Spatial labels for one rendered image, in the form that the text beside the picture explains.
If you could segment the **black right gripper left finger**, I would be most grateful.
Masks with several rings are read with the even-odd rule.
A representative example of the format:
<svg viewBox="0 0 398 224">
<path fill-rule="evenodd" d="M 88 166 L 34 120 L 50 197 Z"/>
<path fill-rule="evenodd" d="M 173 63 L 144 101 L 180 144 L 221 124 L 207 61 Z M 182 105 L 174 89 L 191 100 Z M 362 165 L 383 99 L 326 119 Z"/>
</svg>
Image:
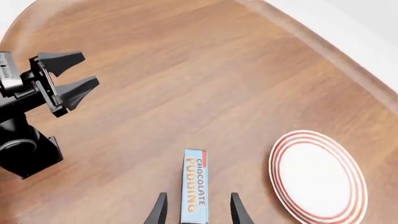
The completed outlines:
<svg viewBox="0 0 398 224">
<path fill-rule="evenodd" d="M 167 193 L 161 192 L 152 211 L 143 224 L 165 224 L 167 218 L 167 209 Z"/>
</svg>

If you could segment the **chocolate pudding box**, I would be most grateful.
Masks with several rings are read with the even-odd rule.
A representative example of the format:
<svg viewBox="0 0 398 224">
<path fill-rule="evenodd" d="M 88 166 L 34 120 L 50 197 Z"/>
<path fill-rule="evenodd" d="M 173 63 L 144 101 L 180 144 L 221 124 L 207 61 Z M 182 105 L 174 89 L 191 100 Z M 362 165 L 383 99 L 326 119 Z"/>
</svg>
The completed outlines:
<svg viewBox="0 0 398 224">
<path fill-rule="evenodd" d="M 182 167 L 180 224 L 209 224 L 208 156 L 185 149 Z"/>
</svg>

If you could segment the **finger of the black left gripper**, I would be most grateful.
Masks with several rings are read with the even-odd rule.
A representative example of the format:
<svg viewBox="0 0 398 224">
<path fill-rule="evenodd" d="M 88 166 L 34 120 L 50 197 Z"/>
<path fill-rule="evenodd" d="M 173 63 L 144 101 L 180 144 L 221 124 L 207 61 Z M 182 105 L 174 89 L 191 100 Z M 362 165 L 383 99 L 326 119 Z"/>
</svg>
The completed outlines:
<svg viewBox="0 0 398 224">
<path fill-rule="evenodd" d="M 95 76 L 91 76 L 78 82 L 59 85 L 55 87 L 60 104 L 68 110 L 74 110 L 81 100 L 99 85 Z"/>
<path fill-rule="evenodd" d="M 59 77 L 63 72 L 85 60 L 82 52 L 48 53 L 37 54 L 38 60 L 44 65 L 48 72 Z"/>
</svg>

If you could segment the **white plate with red rings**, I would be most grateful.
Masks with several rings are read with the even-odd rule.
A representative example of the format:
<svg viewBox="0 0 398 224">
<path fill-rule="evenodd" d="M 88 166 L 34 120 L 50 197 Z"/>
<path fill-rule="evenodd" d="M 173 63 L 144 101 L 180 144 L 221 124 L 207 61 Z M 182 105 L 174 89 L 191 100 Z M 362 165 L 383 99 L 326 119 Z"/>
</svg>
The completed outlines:
<svg viewBox="0 0 398 224">
<path fill-rule="evenodd" d="M 283 207 L 302 224 L 361 224 L 368 206 L 363 173 L 342 145 L 295 130 L 271 149 L 269 178 Z"/>
</svg>

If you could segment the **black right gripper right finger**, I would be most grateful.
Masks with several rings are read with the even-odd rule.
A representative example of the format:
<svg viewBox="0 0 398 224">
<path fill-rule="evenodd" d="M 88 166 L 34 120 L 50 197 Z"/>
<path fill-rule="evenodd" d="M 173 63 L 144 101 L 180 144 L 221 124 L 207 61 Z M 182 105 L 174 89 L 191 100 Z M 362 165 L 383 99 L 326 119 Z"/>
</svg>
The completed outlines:
<svg viewBox="0 0 398 224">
<path fill-rule="evenodd" d="M 233 224 L 255 224 L 246 211 L 237 192 L 231 193 L 230 210 Z"/>
</svg>

